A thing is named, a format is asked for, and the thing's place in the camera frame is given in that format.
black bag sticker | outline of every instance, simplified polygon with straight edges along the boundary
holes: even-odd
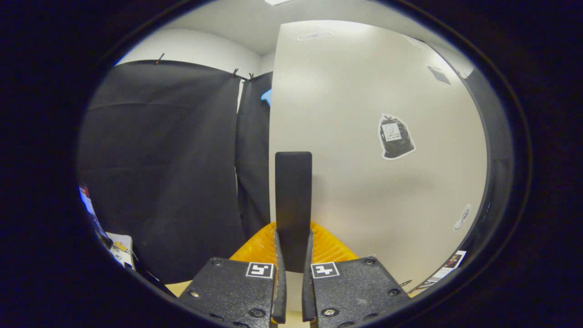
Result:
[[[386,160],[401,158],[415,150],[407,125],[395,116],[381,115],[377,133],[381,141],[382,158]]]

yellow object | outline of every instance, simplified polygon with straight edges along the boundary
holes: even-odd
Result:
[[[278,255],[275,252],[275,227],[275,222],[271,222],[261,228],[229,260],[273,263],[277,267]]]
[[[124,252],[128,251],[128,248],[124,246],[124,244],[120,243],[120,242],[114,242],[113,246],[123,250]]]
[[[167,284],[166,288],[168,288],[172,294],[176,295],[176,297],[180,297],[180,294],[186,290],[186,287],[188,287],[191,282],[192,280],[178,282],[176,284]]]
[[[312,264],[350,261],[359,258],[321,225],[310,222],[310,227],[314,235]]]

ceiling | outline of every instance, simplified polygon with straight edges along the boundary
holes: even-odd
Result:
[[[265,55],[275,51],[279,26],[302,20],[346,20],[383,27],[441,47],[441,37],[399,12],[368,0],[291,0],[273,6],[264,0],[217,0],[163,29],[191,29],[224,37]]]

white door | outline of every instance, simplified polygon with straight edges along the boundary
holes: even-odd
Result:
[[[414,151],[383,158],[382,114],[404,123]],[[310,151],[312,220],[358,256],[376,254],[398,282],[413,280],[406,291],[450,257],[479,209],[487,155],[476,106],[437,53],[399,33],[331,20],[281,25],[269,131],[272,219],[275,153]],[[294,277],[290,294],[301,289]],[[294,297],[289,310],[298,310]]]

black fabric backdrop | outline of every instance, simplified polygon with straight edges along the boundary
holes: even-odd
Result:
[[[234,171],[239,78],[185,62],[114,67],[82,126],[78,175],[109,232],[163,283],[244,242]]]
[[[269,104],[261,96],[271,89],[273,72],[245,81],[237,114],[236,155],[241,222],[250,238],[269,219]]]

